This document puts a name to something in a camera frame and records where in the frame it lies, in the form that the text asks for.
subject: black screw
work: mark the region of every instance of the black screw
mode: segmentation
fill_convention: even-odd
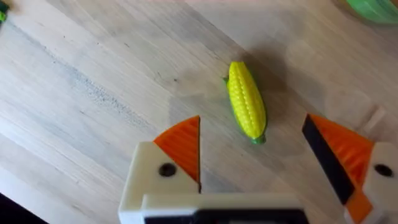
[[[159,167],[159,174],[162,177],[171,177],[177,172],[177,168],[172,163],[165,163]]]
[[[383,175],[384,177],[394,176],[394,172],[392,171],[392,169],[384,164],[376,164],[374,166],[374,169],[376,170],[377,173]]]

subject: yellow corn cob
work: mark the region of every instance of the yellow corn cob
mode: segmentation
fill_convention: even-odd
[[[256,83],[244,62],[231,62],[226,85],[239,126],[253,143],[264,143],[266,110]]]

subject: white plastic part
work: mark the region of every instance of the white plastic part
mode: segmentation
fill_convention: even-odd
[[[174,161],[153,142],[141,142],[134,151],[119,206],[121,223],[144,223],[141,213],[144,194],[197,194],[198,184],[177,165],[171,177],[159,175],[159,167]]]
[[[392,177],[385,177],[375,170],[375,166],[382,164],[388,166]],[[369,214],[364,224],[397,223],[398,219],[398,149],[387,142],[377,142],[374,145],[371,160],[369,161],[363,191],[371,201],[374,210]]]

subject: orange gripper pad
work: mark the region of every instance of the orange gripper pad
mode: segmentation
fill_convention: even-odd
[[[154,142],[193,180],[199,182],[200,117],[194,116],[169,128]]]
[[[362,187],[374,142],[326,118],[310,117],[353,184]]]

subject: wood grain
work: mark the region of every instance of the wood grain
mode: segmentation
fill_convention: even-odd
[[[0,28],[0,192],[49,223],[117,223],[135,145],[195,114],[205,192],[290,192],[312,223],[343,220],[301,134],[307,112],[398,143],[398,30],[330,1],[12,5]],[[236,59],[267,104],[263,146],[230,109],[221,77]]]

